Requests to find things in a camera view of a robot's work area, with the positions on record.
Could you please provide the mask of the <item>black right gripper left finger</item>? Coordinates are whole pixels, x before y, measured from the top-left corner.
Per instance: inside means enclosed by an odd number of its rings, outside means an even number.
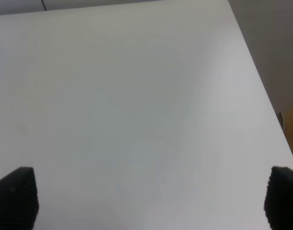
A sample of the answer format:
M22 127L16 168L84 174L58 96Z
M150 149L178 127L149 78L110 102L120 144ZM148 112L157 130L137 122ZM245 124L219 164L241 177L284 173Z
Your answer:
M0 179L0 230L32 230L38 212L32 167L19 167Z

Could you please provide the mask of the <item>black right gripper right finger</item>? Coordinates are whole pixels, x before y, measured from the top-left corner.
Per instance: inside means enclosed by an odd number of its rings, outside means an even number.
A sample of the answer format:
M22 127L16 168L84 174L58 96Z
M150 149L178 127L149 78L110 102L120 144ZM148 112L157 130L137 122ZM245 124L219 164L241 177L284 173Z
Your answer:
M290 168L272 167L264 211L272 230L293 230L293 170Z

